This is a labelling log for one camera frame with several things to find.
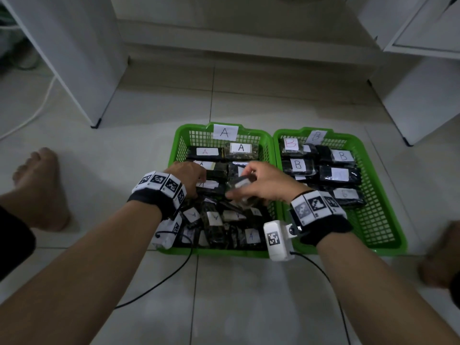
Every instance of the foot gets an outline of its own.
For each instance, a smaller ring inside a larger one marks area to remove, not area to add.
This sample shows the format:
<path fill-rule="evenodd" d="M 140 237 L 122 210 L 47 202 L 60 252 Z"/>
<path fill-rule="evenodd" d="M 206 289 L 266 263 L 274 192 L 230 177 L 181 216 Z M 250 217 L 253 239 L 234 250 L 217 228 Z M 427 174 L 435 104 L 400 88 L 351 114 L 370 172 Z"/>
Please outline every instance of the foot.
<path fill-rule="evenodd" d="M 69 223 L 70 212 L 61 185 L 57 157 L 52 150 L 42 148 L 33 152 L 13 174 L 16 187 L 13 192 L 21 196 L 23 207 L 22 217 L 18 217 L 29 227 L 60 231 Z"/>
<path fill-rule="evenodd" d="M 460 221 L 452 222 L 437 249 L 419 265 L 420 279 L 430 287 L 449 288 L 460 272 Z"/>

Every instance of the green object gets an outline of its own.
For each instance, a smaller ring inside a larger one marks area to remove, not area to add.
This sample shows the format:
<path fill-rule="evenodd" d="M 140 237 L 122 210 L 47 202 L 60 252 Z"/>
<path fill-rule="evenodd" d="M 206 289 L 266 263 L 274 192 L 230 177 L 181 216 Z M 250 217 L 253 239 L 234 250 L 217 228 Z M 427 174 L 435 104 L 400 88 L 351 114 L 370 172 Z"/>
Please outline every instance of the green object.
<path fill-rule="evenodd" d="M 232 123 L 219 123 L 210 122 L 207 125 L 182 125 L 176 131 L 174 136 L 173 149 L 169 157 L 169 165 L 175 161 L 184 161 L 187 156 L 187 149 L 189 146 L 212 147 L 221 148 L 228 140 L 220 140 L 213 138 L 214 123 L 220 125 L 238 126 L 238 135 L 236 138 L 237 143 L 258 144 L 259 145 L 259 160 L 267 161 L 276 166 L 275 148 L 273 146 L 273 138 L 267 132 L 261 130 L 253 130 L 244 128 L 242 125 Z M 282 213 L 281 203 L 272 202 L 268 206 L 268 210 L 272 217 L 275 219 L 277 213 Z M 193 249 L 194 254 L 199 255 L 228 255 L 237 257 L 251 257 L 251 258 L 268 258 L 268 252 L 260 251 L 239 251 L 239 250 L 223 250 L 223 249 L 206 249 L 197 248 Z M 188 255 L 190 248 L 176 248 L 159 249 L 160 252 L 166 254 Z"/>
<path fill-rule="evenodd" d="M 351 134 L 334 133 L 331 129 L 304 127 L 299 130 L 280 129 L 273 135 L 276 163 L 282 170 L 281 152 L 278 140 L 282 138 L 297 138 L 300 143 L 305 143 L 311 131 L 327 131 L 321 143 L 332 149 L 350 150 L 361 168 L 362 185 L 367 205 L 360 209 L 347 210 L 348 220 L 354 227 L 354 233 L 364 244 L 378 255 L 392 256 L 404 254 L 407 250 L 407 241 L 401 226 L 386 197 L 379 177 L 375 172 L 372 162 L 359 138 Z M 288 221 L 288 205 L 277 207 L 277 218 Z M 313 246 L 300 243 L 293 239 L 294 249 L 303 254 L 316 254 Z"/>

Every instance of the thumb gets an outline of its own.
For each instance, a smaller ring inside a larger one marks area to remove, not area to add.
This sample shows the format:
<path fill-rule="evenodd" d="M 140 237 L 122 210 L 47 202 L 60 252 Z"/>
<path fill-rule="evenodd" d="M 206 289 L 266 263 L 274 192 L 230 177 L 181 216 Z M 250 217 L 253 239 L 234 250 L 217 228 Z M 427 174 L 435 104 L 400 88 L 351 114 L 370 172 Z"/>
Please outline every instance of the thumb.
<path fill-rule="evenodd" d="M 257 184 L 257 181 L 256 181 L 252 184 L 243 186 L 239 189 L 230 190 L 225 194 L 225 196 L 229 200 L 238 201 L 242 199 L 243 197 L 258 196 L 258 193 L 259 193 L 259 184 Z"/>

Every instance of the hand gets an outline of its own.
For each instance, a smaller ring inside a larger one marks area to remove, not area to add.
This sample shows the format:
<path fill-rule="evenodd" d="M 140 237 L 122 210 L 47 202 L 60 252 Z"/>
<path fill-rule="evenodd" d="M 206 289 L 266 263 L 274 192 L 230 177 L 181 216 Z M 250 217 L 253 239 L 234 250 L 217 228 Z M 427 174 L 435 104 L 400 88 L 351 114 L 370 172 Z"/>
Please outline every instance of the hand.
<path fill-rule="evenodd" d="M 175 161 L 169 168 L 165 169 L 165 173 L 174 175 L 185 185 L 187 197 L 195 198 L 196 183 L 204 183 L 206 181 L 206 169 L 195 162 L 178 162 Z"/>
<path fill-rule="evenodd" d="M 267 162 L 252 161 L 241 173 L 242 176 L 254 173 L 257 180 L 239 189 L 228 191 L 225 196 L 231 200 L 257 196 L 266 200 L 291 202 L 310 188 L 284 174 Z"/>

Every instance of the person's right arm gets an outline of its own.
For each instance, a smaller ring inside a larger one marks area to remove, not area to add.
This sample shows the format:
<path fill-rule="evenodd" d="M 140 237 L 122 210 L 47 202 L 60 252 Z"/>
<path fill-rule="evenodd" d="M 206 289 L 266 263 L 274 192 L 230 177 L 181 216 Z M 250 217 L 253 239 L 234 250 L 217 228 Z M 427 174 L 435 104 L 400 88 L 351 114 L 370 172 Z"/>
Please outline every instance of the person's right arm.
<path fill-rule="evenodd" d="M 289 203 L 308 190 L 268 163 L 250 162 L 242 175 L 251 172 L 257 180 L 227 197 L 258 196 Z M 363 344 L 460 344 L 457 334 L 414 287 L 353 233 L 331 233 L 318 243 L 317 249 Z"/>

